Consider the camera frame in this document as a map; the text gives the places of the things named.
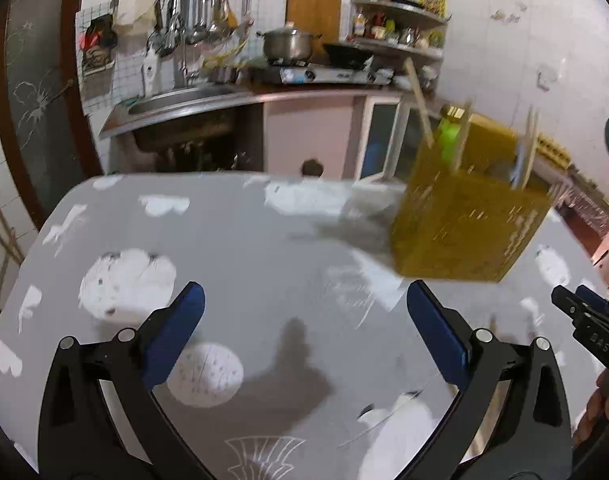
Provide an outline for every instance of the yellow basket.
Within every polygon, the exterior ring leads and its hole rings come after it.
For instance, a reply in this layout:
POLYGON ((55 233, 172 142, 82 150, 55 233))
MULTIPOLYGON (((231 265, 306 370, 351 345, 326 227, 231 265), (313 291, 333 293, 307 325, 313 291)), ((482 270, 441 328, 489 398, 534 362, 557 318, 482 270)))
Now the yellow basket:
POLYGON ((551 206, 537 178, 515 190, 484 173, 493 161, 512 160, 516 142, 508 128, 472 116, 458 171, 442 160, 439 143, 431 149, 422 143, 391 231, 399 274, 488 282, 504 277, 551 206))

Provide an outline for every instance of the stainless steel pot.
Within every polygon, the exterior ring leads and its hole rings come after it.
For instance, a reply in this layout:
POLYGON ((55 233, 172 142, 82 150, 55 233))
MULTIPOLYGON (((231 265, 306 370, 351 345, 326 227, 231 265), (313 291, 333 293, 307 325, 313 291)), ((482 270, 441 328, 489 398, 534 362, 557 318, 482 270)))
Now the stainless steel pot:
POLYGON ((313 53, 314 36, 310 32, 284 27, 257 35, 265 39, 263 52, 269 60, 304 61, 313 53))

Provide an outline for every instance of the screw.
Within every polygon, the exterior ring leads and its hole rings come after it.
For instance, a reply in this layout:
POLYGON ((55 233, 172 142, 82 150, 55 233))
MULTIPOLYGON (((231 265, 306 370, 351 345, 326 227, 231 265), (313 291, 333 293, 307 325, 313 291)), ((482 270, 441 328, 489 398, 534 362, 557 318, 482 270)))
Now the screw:
POLYGON ((493 340, 493 334, 489 332, 486 328, 480 328, 475 333, 478 341, 482 341, 483 343, 490 343, 493 340))
POLYGON ((551 348, 551 343, 549 343, 549 340, 543 337, 539 337, 535 340, 535 344, 538 346, 538 348, 540 350, 548 350, 549 348, 551 348))
POLYGON ((73 343, 75 343, 75 339, 68 335, 60 341, 60 348, 62 350, 68 350, 73 346, 73 343))
POLYGON ((136 331, 133 328, 125 328, 118 332, 118 339, 123 343, 131 341, 136 337, 136 331))

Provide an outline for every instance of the glass cabinet door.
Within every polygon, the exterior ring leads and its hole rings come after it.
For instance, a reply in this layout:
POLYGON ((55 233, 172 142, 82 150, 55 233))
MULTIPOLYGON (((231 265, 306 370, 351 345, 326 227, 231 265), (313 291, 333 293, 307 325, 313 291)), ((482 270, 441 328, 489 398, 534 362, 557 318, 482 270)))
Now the glass cabinet door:
POLYGON ((366 99, 355 168, 356 180, 377 180, 382 177, 391 151, 399 101, 398 97, 385 96, 366 99))
MULTIPOLYGON (((440 123, 440 119, 429 117, 429 121, 431 123, 431 129, 435 131, 440 123)), ((417 108, 411 108, 409 119, 407 120, 407 127, 404 132, 404 139, 402 141, 401 149, 399 150, 398 163, 395 166, 395 178, 404 182, 408 181, 421 142, 422 123, 420 120, 420 113, 417 108)))

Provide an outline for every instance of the frying pan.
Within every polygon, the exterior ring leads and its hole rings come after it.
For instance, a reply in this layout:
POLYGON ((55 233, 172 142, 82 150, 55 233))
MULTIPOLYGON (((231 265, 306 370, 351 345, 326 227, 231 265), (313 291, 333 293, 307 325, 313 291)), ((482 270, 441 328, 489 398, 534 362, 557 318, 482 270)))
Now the frying pan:
POLYGON ((366 60, 373 56, 369 50, 345 43, 325 43, 324 50, 329 54, 332 66, 351 70, 362 70, 366 60))

